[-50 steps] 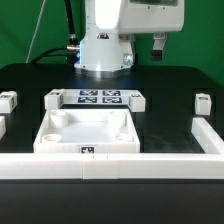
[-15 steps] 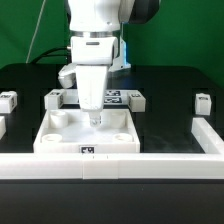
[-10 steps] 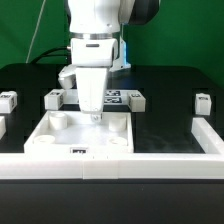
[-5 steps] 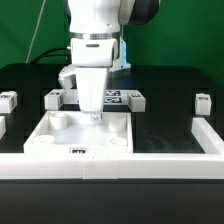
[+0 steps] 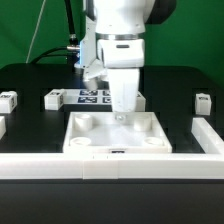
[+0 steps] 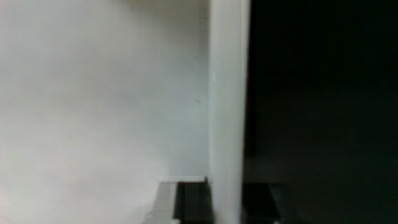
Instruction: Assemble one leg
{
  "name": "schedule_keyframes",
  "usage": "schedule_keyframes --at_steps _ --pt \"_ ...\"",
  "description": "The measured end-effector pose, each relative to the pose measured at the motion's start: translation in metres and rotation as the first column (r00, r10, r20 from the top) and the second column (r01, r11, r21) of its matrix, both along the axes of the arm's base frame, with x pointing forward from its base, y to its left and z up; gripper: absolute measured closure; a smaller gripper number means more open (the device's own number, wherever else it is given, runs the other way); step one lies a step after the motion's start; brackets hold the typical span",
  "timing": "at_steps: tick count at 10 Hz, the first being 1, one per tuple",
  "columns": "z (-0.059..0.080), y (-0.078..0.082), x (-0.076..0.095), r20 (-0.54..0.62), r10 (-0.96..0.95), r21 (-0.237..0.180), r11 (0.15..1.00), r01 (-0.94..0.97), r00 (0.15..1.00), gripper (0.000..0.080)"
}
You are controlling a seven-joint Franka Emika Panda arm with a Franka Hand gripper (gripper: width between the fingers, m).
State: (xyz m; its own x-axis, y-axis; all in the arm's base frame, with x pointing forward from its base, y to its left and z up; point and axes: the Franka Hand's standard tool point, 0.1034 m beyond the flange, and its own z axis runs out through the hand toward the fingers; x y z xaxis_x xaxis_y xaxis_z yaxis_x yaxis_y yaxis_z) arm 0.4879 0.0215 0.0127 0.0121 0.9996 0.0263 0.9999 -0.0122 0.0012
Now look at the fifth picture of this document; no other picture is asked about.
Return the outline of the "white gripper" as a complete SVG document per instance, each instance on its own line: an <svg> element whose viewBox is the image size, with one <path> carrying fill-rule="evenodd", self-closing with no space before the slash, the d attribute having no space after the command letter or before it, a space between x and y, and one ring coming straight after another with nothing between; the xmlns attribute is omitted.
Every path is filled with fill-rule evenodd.
<svg viewBox="0 0 224 224"><path fill-rule="evenodd" d="M97 56L106 70L114 112L133 112L136 109L144 49L143 39L100 39L97 42Z"/></svg>

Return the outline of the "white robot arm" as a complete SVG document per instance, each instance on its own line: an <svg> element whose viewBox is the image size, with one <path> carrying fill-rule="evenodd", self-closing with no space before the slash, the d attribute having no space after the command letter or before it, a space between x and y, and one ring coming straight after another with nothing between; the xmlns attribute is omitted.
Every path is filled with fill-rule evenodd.
<svg viewBox="0 0 224 224"><path fill-rule="evenodd" d="M86 33L77 66L87 89L97 89L100 80L109 83L113 112L136 109L145 26L163 23L176 5L177 0L83 0Z"/></svg>

